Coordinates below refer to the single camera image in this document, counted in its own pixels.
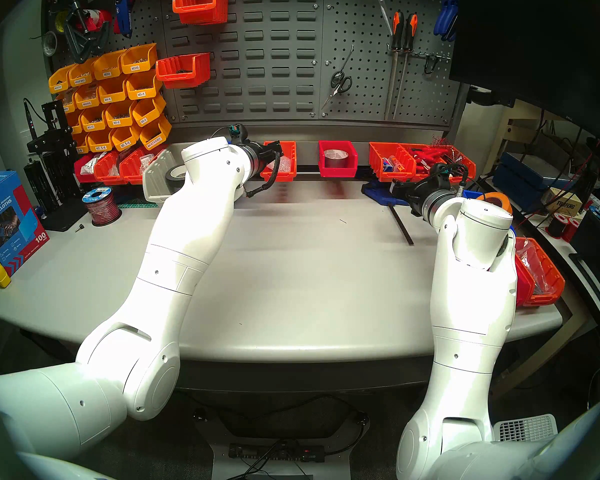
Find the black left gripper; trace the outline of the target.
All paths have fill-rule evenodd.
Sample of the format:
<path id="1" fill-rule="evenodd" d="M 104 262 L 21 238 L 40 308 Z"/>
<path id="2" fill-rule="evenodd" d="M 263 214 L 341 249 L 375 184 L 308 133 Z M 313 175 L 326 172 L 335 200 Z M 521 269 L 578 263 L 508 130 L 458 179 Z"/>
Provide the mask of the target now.
<path id="1" fill-rule="evenodd" d="M 253 143 L 256 154 L 255 173 L 260 174 L 271 162 L 276 161 L 276 154 L 283 154 L 280 141 L 271 141 L 269 144 Z"/>

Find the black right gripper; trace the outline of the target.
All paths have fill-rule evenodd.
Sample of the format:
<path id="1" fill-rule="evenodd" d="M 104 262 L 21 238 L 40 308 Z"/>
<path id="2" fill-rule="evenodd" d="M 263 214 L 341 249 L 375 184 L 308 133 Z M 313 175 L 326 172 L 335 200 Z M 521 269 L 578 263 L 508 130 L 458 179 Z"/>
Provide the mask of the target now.
<path id="1" fill-rule="evenodd" d="M 427 177 L 418 182 L 391 181 L 396 203 L 409 204 L 412 215 L 422 215 L 425 199 L 438 190 L 438 177 Z"/>

